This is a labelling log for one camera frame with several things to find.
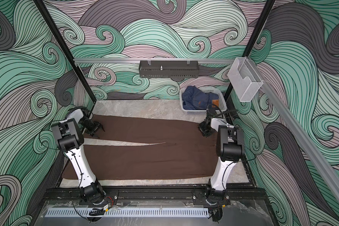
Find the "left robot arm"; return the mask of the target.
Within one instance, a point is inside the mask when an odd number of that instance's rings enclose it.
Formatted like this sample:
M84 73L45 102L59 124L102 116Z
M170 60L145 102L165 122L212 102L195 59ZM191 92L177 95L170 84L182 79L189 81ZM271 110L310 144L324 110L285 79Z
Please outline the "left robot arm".
M58 150L67 155L77 175L80 196L85 202L102 204L105 193L99 180L91 170L84 151L83 126L94 137L103 125L90 119L91 111L79 106L68 111L64 119L51 125L51 131Z

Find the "brown trousers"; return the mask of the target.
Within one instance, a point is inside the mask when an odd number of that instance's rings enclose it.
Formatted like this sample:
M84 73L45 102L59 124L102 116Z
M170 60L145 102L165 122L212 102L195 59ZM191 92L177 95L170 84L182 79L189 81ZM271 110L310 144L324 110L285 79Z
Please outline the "brown trousers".
M99 180L191 179L213 175L216 134L204 137L195 122L95 115L102 140L128 146L85 145Z

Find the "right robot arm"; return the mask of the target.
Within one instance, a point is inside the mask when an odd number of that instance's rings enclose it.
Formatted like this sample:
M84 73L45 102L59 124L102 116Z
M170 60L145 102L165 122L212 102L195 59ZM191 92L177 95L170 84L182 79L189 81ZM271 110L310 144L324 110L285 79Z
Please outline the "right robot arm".
M217 132L215 171L207 186L206 197L223 199L232 169L244 156L244 131L240 126L227 123L224 119L207 116L198 128L204 137Z

